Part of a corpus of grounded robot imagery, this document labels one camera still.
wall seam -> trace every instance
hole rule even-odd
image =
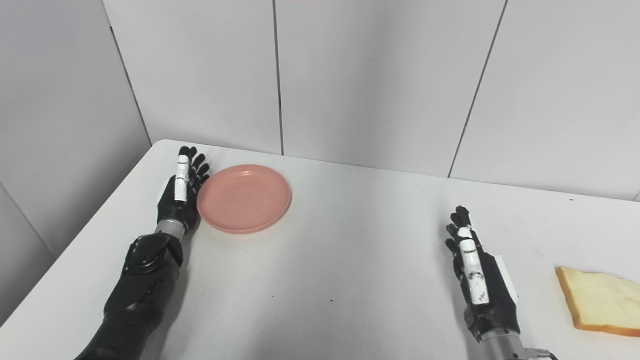
[[[49,253],[51,254],[51,257],[53,258],[53,260],[55,261],[58,257],[53,253],[53,250],[51,250],[51,247],[49,246],[49,244],[47,244],[43,239],[42,236],[40,236],[40,233],[38,233],[38,231],[36,230],[36,228],[33,226],[33,224],[31,223],[31,221],[29,220],[29,218],[27,217],[27,215],[24,213],[24,211],[22,210],[22,208],[18,205],[18,203],[15,201],[15,199],[13,198],[13,196],[11,196],[11,193],[9,192],[9,190],[7,190],[7,188],[4,186],[4,184],[2,183],[2,181],[0,181],[0,189],[4,190],[4,192],[6,193],[6,195],[9,197],[9,199],[11,200],[12,204],[15,206],[16,209],[18,209],[18,211],[20,212],[20,215],[22,215],[22,217],[25,219],[25,221],[27,222],[27,224],[29,224],[29,227],[31,228],[31,230],[33,230],[33,232],[36,234],[36,236],[38,237],[38,239],[40,240],[40,242],[42,243],[42,245],[44,245],[44,247],[49,251]]]
[[[480,91],[480,86],[482,85],[482,80],[484,79],[484,72],[486,71],[486,67],[489,64],[489,59],[491,58],[491,53],[493,51],[493,45],[495,45],[495,39],[498,37],[498,31],[500,31],[500,25],[502,24],[502,18],[504,18],[504,12],[507,10],[507,4],[509,4],[509,0],[504,2],[504,6],[502,7],[502,13],[500,14],[500,19],[498,20],[498,25],[495,28],[495,32],[493,33],[493,39],[491,40],[491,46],[489,47],[489,53],[486,55],[486,59],[484,61],[484,66],[482,68],[482,72],[480,73],[480,79],[478,81],[478,86],[476,87],[476,92],[474,93],[474,98],[471,100],[471,107],[469,108],[469,113],[467,114],[467,118],[465,119],[465,126],[462,128],[462,134],[460,134],[460,140],[458,141],[458,147],[456,148],[456,153],[453,156],[453,161],[451,162],[451,168],[449,169],[449,175],[447,177],[451,177],[453,173],[453,167],[456,164],[456,160],[458,159],[458,153],[460,152],[460,146],[462,145],[462,140],[465,138],[465,134],[467,133],[467,126],[469,125],[469,120],[471,119],[471,113],[474,110],[474,105],[476,104],[476,99],[478,93]]]
[[[284,156],[284,129],[282,126],[282,90],[280,88],[280,46],[278,45],[278,15],[276,14],[276,0],[273,2],[273,38],[276,48],[276,79],[278,82],[278,112],[280,113],[280,154]]]

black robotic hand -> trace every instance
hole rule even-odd
[[[182,237],[198,222],[196,198],[209,178],[204,154],[183,147],[178,171],[158,203],[154,234],[131,244],[120,280],[104,306],[104,320],[76,360],[137,360],[160,326],[184,260]]]
[[[458,206],[456,212],[451,214],[451,221],[453,224],[447,226],[447,232],[452,238],[447,239],[445,244],[453,253],[453,268],[467,302],[465,321],[468,329],[477,341],[481,341],[483,334],[494,329],[506,329],[520,334],[516,304],[496,259],[484,251],[478,240],[469,211]],[[476,260],[471,259],[472,244],[475,244],[477,251]],[[481,266],[481,270],[475,271],[473,268],[478,266]]]
[[[210,166],[204,163],[205,155],[198,154],[195,147],[189,148],[183,146],[180,149],[179,157],[186,157],[188,164],[188,179],[180,178],[179,181],[187,182],[185,185],[186,201],[176,200],[176,176],[171,176],[169,182],[164,189],[164,193],[160,202],[158,202],[158,222],[163,220],[177,220],[182,223],[186,233],[192,230],[198,222],[198,210],[196,208],[196,199],[198,192],[209,178],[207,175]]]

white finger segment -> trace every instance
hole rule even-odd
[[[458,230],[458,236],[466,238],[460,242],[462,263],[465,267],[465,276],[469,284],[471,302],[474,305],[489,304],[489,291],[486,288],[486,280],[482,270],[482,263],[476,248],[476,242],[472,239],[471,232],[466,227]]]
[[[189,184],[189,158],[178,156],[178,171],[175,173],[175,201],[187,201],[187,184]]]

tiled wall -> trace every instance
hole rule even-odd
[[[640,192],[635,1],[105,2],[152,141]]]

white table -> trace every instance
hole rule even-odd
[[[89,342],[129,244],[152,232],[182,143],[149,151],[0,329],[0,359],[69,360]],[[279,171],[293,202],[251,235],[200,224],[145,359],[480,359],[444,246],[468,207],[520,296],[527,347],[640,358],[640,339],[573,328],[556,266],[640,282],[640,204],[199,146],[214,171]]]

